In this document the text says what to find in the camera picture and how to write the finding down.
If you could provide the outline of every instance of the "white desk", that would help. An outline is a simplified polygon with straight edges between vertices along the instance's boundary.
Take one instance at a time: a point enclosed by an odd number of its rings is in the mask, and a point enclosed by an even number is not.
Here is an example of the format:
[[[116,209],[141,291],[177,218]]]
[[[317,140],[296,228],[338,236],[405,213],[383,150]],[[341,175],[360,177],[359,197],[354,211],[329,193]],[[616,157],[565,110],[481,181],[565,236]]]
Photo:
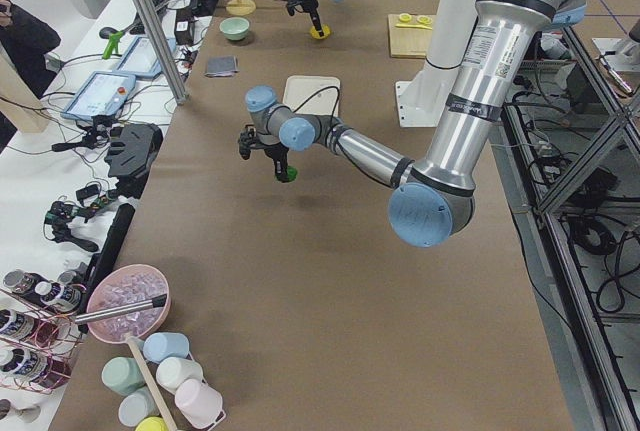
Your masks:
[[[185,0],[177,0],[172,1],[169,7],[182,7],[186,4]],[[75,50],[74,56],[101,54],[107,42],[98,36],[99,30],[105,26],[122,29],[131,23],[134,17],[135,8],[132,0],[111,0]],[[166,36],[173,36],[174,20],[175,11],[169,10],[163,19]],[[200,40],[210,21],[211,18],[208,17],[200,18],[196,22],[196,42]],[[133,36],[124,36],[120,44],[120,52],[124,52],[132,40]],[[51,83],[48,92],[76,92],[93,71],[111,70],[116,63],[117,59],[103,61],[99,57],[69,63]],[[166,86],[166,80],[164,76],[160,76],[153,82],[138,81],[134,93],[149,84]],[[175,101],[168,87],[159,86],[149,88],[135,98],[140,105],[134,106],[133,109],[137,108],[137,110],[131,119],[152,122],[166,130],[171,122]],[[53,95],[50,104],[64,107],[69,99],[71,96]],[[125,108],[123,115],[125,118],[129,112],[128,108],[129,106]],[[51,114],[65,126],[75,129],[73,121],[60,118],[57,112]],[[58,125],[50,123],[41,134],[16,133],[9,146],[29,153],[38,153],[51,149],[54,143],[79,140],[79,138],[71,139],[74,136],[72,130],[63,129],[63,131],[64,136]],[[33,156],[7,148],[0,154],[0,179],[2,180],[0,213],[3,217],[0,225],[0,255],[3,258],[0,279],[15,268],[34,271],[46,278],[56,279],[66,269],[66,262],[73,266],[79,262],[89,261],[91,253],[71,243],[57,244],[46,241],[43,237],[43,220],[51,203],[60,196],[68,196],[75,201],[77,189],[95,180],[95,177],[106,178],[108,166],[103,161],[103,153],[106,153],[106,149],[78,149],[78,152],[87,160],[96,160],[91,165],[93,170],[85,165],[73,151],[49,152]],[[109,179],[109,182],[111,185],[115,184],[113,179]],[[87,224],[77,218],[70,224],[73,234],[90,239],[102,248],[116,209],[117,204],[114,203]],[[17,302],[5,295],[0,295],[0,307],[19,308]],[[0,422],[0,429],[45,431],[49,427],[63,393],[64,387],[48,396],[0,388],[0,398],[9,399],[17,407],[38,404],[42,408],[41,416],[34,423],[24,425],[16,418],[11,418]]]

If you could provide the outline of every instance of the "wooden table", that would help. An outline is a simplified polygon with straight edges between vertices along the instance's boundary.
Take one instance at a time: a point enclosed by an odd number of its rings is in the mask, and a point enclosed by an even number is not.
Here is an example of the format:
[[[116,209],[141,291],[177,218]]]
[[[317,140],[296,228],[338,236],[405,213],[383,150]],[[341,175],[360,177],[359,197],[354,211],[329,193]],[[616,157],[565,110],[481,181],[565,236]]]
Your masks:
[[[391,230],[389,190],[326,150],[291,152],[291,184],[261,153],[238,155],[246,91],[282,93],[294,74],[337,76],[347,123],[423,155],[433,131],[398,126],[393,88],[422,63],[389,58],[386,19],[435,14],[438,0],[320,0],[324,41],[308,16],[255,1],[238,44],[217,12],[119,259],[167,276],[163,329],[189,336],[222,393],[219,429],[571,429],[489,148],[473,222],[427,250]],[[222,55],[237,56],[238,75],[204,78]],[[116,429],[121,398],[100,383],[116,355],[126,348],[88,340],[51,430]]]

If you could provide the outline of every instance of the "wooden board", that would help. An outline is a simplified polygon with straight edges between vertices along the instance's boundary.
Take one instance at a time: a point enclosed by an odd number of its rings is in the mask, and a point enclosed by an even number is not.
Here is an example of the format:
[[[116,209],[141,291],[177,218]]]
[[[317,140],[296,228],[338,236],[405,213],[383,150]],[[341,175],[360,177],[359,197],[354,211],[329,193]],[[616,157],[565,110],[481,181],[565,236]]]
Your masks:
[[[389,28],[389,53],[392,58],[420,58],[427,56],[427,49],[431,42],[433,30],[396,28],[398,14],[389,14],[387,24]]]
[[[2,58],[0,58],[0,96],[23,106],[42,108],[38,98],[24,84],[18,73]],[[0,112],[23,133],[41,133],[49,124],[49,121],[43,117],[49,116],[49,113],[44,110],[30,111],[0,100]]]

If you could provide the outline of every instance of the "black sleeve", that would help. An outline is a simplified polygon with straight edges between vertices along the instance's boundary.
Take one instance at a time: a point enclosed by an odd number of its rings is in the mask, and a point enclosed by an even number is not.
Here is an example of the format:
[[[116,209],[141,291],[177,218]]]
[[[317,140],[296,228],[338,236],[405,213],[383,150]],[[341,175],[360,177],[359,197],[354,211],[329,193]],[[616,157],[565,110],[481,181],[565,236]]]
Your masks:
[[[11,5],[12,24],[3,28],[14,41],[42,54],[60,45],[60,36],[48,24],[27,13],[20,6]]]

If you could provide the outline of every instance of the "cutting board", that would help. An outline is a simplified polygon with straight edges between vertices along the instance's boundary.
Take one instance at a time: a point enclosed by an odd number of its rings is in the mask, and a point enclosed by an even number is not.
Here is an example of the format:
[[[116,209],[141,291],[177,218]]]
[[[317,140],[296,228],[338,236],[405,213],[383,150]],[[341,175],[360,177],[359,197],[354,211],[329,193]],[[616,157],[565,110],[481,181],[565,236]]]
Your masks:
[[[435,16],[428,15],[435,26]],[[431,42],[433,30],[396,28],[398,14],[387,15],[389,28],[389,53],[392,58],[420,58],[427,55],[427,48]]]

